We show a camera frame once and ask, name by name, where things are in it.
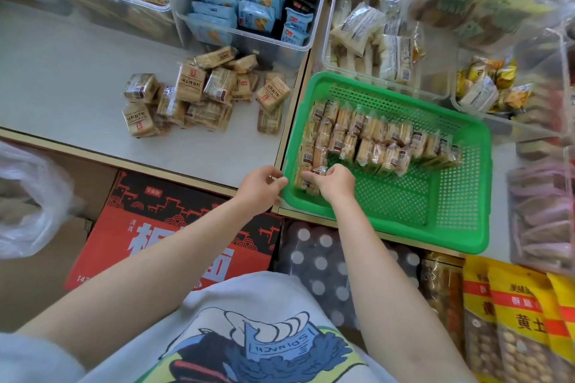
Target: red cardboard box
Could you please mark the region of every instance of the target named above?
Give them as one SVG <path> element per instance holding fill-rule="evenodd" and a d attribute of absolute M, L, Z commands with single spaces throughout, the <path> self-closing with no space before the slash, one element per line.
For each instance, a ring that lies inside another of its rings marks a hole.
<path fill-rule="evenodd" d="M 64 288 L 74 289 L 225 201 L 187 186 L 121 171 Z M 212 263 L 195 289 L 267 270 L 283 221 L 270 213 L 254 217 Z"/>

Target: plastic bag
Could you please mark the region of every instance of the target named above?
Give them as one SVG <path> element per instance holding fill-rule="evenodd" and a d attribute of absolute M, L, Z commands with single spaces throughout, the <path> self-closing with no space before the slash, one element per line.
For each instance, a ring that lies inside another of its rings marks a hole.
<path fill-rule="evenodd" d="M 0 178 L 18 182 L 41 208 L 18 224 L 0 222 L 0 259 L 38 253 L 68 218 L 74 201 L 69 176 L 50 160 L 0 142 Z"/>

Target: person's left hand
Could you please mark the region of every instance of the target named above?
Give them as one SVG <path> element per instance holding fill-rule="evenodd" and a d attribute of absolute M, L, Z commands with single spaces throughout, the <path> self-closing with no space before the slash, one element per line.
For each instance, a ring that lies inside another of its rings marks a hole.
<path fill-rule="evenodd" d="M 234 199 L 240 201 L 251 215 L 266 212 L 279 201 L 279 192 L 288 184 L 287 181 L 276 167 L 264 165 L 244 177 Z"/>

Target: forearm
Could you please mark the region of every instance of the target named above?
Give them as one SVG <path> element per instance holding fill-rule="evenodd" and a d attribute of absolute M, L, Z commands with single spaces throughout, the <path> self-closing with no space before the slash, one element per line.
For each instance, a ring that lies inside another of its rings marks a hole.
<path fill-rule="evenodd" d="M 52 341 L 91 368 L 180 306 L 251 218 L 229 200 L 90 279 L 19 332 Z"/>
<path fill-rule="evenodd" d="M 370 356 L 400 382 L 474 381 L 441 322 L 355 199 L 334 204 L 354 307 Z"/>

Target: red logo on snack package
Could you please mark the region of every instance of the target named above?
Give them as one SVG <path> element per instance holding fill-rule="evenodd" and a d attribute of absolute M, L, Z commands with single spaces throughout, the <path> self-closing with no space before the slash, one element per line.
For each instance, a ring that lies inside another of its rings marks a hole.
<path fill-rule="evenodd" d="M 150 195 L 150 196 L 162 197 L 162 192 L 163 191 L 161 189 L 156 189 L 156 188 L 152 188 L 151 186 L 146 186 L 145 193 Z"/>

